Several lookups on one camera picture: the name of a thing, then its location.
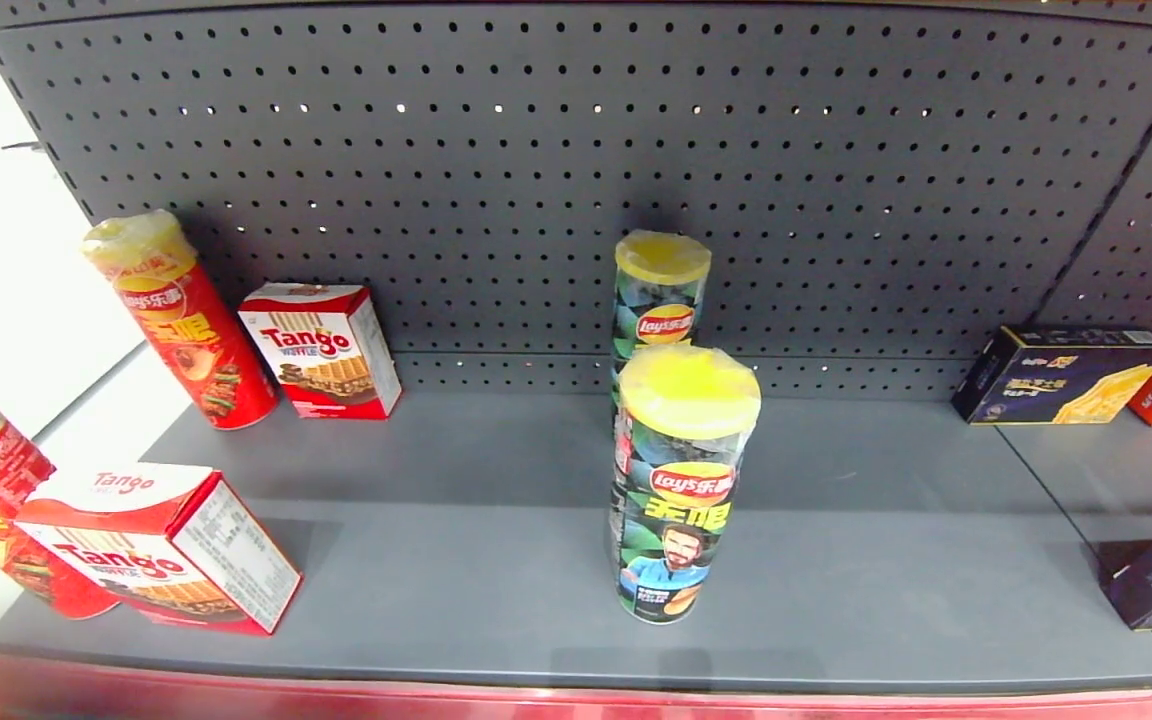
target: lay's logo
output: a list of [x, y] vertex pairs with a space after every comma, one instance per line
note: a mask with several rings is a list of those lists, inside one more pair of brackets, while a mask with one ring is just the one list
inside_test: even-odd
[[696, 311], [687, 305], [653, 306], [639, 318], [637, 336], [646, 344], [677, 342], [691, 332], [695, 319]]
[[667, 501], [684, 507], [708, 507], [732, 492], [736, 475], [722, 462], [668, 462], [652, 470], [652, 488]]

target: shelf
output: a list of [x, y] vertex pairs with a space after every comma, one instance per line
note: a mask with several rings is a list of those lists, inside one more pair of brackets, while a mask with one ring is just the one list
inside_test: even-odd
[[1106, 564], [1152, 541], [1152, 429], [1124, 410], [1107, 425], [1005, 429]]
[[612, 442], [596, 395], [411, 393], [385, 424], [207, 429], [147, 460], [222, 468], [305, 568], [270, 639], [73, 626], [26, 598], [0, 651], [296, 679], [1037, 694], [1152, 687], [1152, 634], [995, 430], [947, 406], [771, 400], [695, 612], [645, 626], [607, 560]]

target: green lay's can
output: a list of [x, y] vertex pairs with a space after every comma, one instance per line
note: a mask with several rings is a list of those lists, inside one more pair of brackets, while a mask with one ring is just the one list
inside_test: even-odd
[[612, 324], [612, 400], [637, 348], [690, 343], [708, 274], [710, 251], [685, 236], [631, 232], [616, 244], [616, 320]]
[[681, 620], [732, 520], [761, 393], [721, 350], [643, 348], [621, 374], [612, 548], [617, 596], [652, 624]]

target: red and white box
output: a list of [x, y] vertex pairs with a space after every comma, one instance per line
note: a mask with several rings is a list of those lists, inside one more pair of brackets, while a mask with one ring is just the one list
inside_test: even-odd
[[156, 623], [268, 635], [301, 584], [220, 470], [55, 473], [15, 525]]
[[366, 287], [265, 283], [238, 318], [302, 418], [389, 418], [403, 388]]

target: yellow plastic lid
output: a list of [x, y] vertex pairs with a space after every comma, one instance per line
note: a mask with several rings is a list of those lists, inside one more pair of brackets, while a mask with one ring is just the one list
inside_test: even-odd
[[684, 285], [708, 273], [708, 248], [685, 236], [662, 232], [631, 232], [616, 243], [616, 265], [641, 281]]
[[114, 268], [141, 264], [150, 249], [179, 255], [182, 260], [197, 255], [184, 240], [179, 220], [166, 210], [105, 220], [84, 234], [82, 245], [88, 259]]
[[718, 439], [755, 429], [763, 393], [753, 370], [722, 350], [654, 344], [621, 370], [621, 401], [636, 420], [682, 439]]

